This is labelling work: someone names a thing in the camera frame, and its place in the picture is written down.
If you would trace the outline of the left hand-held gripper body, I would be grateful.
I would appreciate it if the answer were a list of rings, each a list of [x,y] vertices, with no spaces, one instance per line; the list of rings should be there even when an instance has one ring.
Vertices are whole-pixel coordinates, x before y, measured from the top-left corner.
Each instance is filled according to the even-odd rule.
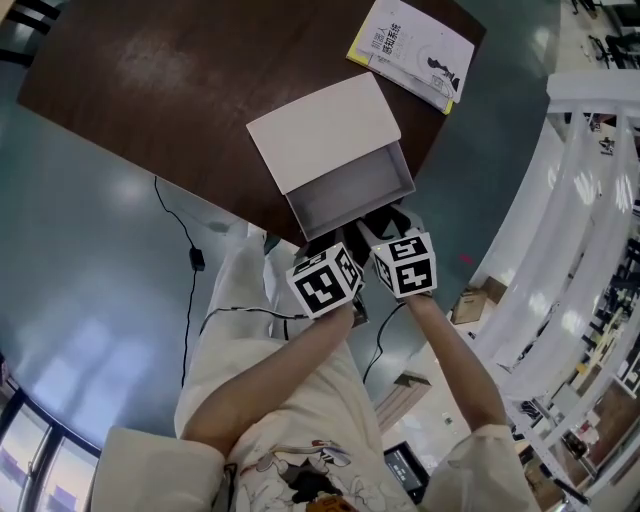
[[[360,267],[342,242],[296,264],[286,280],[311,319],[351,302],[363,283]]]

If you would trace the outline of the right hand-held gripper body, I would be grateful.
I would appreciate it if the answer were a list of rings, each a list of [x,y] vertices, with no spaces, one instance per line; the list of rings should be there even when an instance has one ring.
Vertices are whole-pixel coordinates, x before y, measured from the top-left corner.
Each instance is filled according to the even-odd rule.
[[[396,299],[430,294],[437,288],[436,256],[430,235],[411,228],[403,238],[371,248],[379,280]]]

